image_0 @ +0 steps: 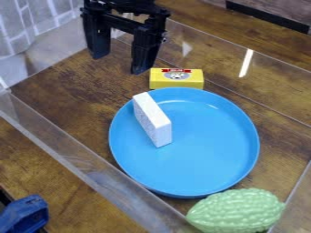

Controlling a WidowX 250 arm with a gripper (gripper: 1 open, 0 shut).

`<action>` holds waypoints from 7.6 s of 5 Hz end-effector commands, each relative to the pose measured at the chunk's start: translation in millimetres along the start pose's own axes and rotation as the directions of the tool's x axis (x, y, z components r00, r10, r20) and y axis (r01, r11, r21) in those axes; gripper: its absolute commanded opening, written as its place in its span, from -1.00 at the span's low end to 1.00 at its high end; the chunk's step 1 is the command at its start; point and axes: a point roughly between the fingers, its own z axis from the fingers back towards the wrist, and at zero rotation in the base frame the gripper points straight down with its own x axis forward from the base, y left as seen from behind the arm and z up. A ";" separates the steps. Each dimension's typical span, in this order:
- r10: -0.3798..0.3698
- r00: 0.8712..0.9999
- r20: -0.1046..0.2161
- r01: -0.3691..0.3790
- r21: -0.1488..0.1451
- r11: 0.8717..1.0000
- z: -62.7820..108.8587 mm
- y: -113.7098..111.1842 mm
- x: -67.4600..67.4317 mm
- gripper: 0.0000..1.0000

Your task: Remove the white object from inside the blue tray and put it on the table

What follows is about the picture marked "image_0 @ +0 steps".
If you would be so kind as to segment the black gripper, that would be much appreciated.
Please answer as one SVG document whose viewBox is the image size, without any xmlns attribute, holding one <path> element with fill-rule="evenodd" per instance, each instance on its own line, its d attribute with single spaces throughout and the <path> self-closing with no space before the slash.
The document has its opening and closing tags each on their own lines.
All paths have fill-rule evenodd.
<svg viewBox="0 0 311 233">
<path fill-rule="evenodd" d="M 110 29 L 133 35 L 130 73 L 138 75 L 154 64 L 165 38 L 169 11 L 156 0 L 84 0 L 82 27 L 88 51 L 93 59 L 110 52 Z"/>
</svg>

